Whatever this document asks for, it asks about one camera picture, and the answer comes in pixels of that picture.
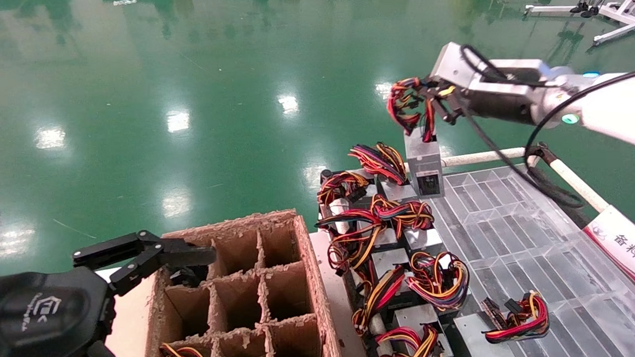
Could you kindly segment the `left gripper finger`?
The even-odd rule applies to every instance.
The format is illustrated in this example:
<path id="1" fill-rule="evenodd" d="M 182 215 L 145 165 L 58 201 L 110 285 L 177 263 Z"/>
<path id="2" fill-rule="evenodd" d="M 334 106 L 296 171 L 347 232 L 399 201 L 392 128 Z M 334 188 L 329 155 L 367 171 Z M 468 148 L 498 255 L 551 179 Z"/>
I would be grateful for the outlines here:
<path id="1" fill-rule="evenodd" d="M 101 243 L 94 243 L 77 249 L 72 254 L 73 266 L 100 270 L 133 259 L 159 241 L 160 237 L 151 231 L 139 230 Z"/>
<path id="2" fill-rule="evenodd" d="M 110 264 L 126 265 L 110 275 L 114 295 L 125 295 L 166 265 L 209 266 L 216 260 L 213 247 L 193 246 L 183 239 L 132 237 L 111 253 Z"/>

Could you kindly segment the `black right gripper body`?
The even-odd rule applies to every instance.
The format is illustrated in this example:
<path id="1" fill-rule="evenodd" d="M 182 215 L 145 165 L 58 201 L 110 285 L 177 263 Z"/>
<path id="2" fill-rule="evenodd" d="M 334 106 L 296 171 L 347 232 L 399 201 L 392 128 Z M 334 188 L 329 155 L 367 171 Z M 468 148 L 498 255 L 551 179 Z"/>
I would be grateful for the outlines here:
<path id="1" fill-rule="evenodd" d="M 494 93 L 468 88 L 462 90 L 467 109 L 472 116 L 494 118 L 511 123 L 534 125 L 532 106 L 540 96 L 538 91 Z"/>

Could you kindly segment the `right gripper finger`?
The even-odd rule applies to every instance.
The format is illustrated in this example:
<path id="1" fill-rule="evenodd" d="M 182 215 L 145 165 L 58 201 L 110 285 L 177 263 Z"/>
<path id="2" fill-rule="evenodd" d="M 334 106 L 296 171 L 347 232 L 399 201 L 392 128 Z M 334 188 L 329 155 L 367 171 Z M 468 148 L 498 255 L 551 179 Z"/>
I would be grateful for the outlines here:
<path id="1" fill-rule="evenodd" d="M 420 80 L 420 94 L 432 99 L 447 99 L 456 90 L 456 86 L 447 81 L 434 81 L 430 77 Z"/>
<path id="2" fill-rule="evenodd" d="M 466 116 L 465 100 L 459 96 L 435 96 L 431 98 L 432 108 L 440 120 L 453 126 L 458 118 Z"/>

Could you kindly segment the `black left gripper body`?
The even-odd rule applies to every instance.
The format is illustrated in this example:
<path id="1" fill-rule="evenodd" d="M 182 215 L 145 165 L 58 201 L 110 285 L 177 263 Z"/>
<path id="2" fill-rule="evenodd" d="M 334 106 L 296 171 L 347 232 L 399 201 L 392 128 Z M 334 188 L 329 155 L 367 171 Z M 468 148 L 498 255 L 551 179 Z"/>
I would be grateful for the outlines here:
<path id="1" fill-rule="evenodd" d="M 0 357 L 89 357 L 111 333 L 113 297 L 88 268 L 0 276 Z"/>

